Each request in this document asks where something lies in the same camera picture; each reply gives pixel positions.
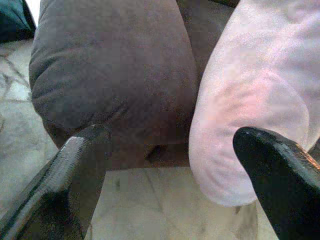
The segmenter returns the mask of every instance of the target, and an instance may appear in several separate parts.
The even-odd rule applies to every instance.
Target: white marble floor
[[[0,45],[0,218],[58,149],[30,102],[32,41]],[[224,208],[200,192],[190,168],[107,172],[87,240],[273,240],[259,204]]]

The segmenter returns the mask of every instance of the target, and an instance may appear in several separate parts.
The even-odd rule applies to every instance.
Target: marble floor
[[[58,149],[30,102],[32,40],[0,45],[0,218]],[[276,240],[260,206],[224,208],[190,168],[108,172],[86,240]]]

